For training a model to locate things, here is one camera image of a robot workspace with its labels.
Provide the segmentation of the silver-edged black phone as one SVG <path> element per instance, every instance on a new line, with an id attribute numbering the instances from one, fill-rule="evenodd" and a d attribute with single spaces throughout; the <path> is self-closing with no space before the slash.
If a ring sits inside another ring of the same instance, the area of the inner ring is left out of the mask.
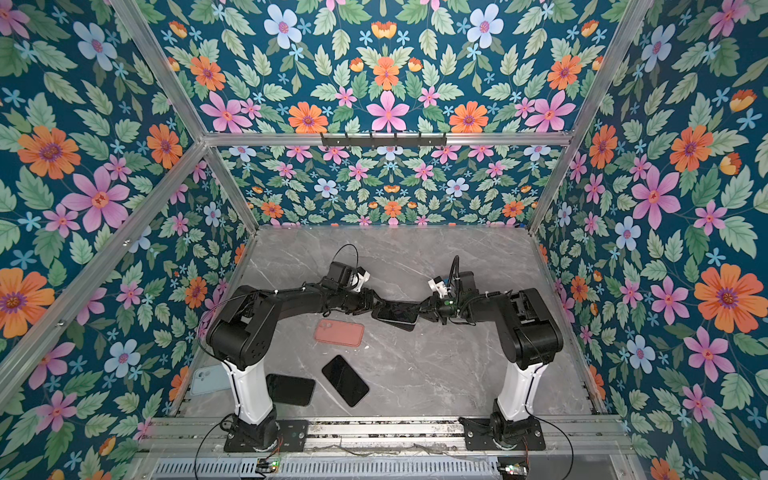
<path id="1" fill-rule="evenodd" d="M 418 319 L 421 307 L 407 302 L 384 302 L 374 308 L 373 318 L 398 326 L 414 325 Z"/>

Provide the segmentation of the black phone case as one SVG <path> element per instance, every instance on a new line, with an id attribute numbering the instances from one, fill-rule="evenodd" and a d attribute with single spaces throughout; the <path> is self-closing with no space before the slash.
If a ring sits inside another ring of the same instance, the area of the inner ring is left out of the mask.
<path id="1" fill-rule="evenodd" d="M 406 331 L 406 332 L 412 332 L 416 325 L 414 323 L 407 323 L 407 322 L 390 322 L 385 321 L 385 324 L 393 326 L 395 328 L 398 328 L 400 330 Z"/>

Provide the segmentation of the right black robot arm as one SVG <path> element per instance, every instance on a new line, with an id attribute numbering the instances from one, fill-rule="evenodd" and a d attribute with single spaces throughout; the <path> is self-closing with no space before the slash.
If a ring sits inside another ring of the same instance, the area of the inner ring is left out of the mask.
<path id="1" fill-rule="evenodd" d="M 477 428 L 503 450 L 525 445 L 541 432 L 533 404 L 543 374 L 563 349 L 563 335 L 538 290 L 469 291 L 445 298 L 435 293 L 420 313 L 443 324 L 456 318 L 470 326 L 494 324 L 507 367 L 492 413 Z"/>

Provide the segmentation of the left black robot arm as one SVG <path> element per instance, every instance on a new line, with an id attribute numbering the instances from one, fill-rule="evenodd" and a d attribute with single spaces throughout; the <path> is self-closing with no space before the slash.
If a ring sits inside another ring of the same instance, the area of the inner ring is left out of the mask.
<path id="1" fill-rule="evenodd" d="M 278 322 L 304 314 L 338 311 L 347 315 L 374 309 L 374 293 L 308 283 L 294 289 L 238 288 L 209 327 L 205 342 L 223 365 L 233 392 L 234 433 L 228 447 L 256 451 L 272 449 L 279 428 L 274 402 L 268 392 L 264 358 Z"/>

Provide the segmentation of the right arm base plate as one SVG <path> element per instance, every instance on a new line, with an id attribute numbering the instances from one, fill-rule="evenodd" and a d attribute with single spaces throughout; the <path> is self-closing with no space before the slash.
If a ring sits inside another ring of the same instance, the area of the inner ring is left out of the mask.
<path id="1" fill-rule="evenodd" d="M 546 443 L 538 420 L 529 417 L 508 421 L 500 415 L 489 418 L 459 417 L 469 451 L 544 451 Z"/>

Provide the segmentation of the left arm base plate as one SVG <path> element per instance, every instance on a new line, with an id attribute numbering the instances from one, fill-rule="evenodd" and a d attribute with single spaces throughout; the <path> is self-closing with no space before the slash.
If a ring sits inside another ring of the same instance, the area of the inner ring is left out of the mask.
<path id="1" fill-rule="evenodd" d="M 227 428 L 224 451 L 227 453 L 302 452 L 308 436 L 305 420 L 266 419 L 261 424 L 247 424 L 237 419 Z"/>

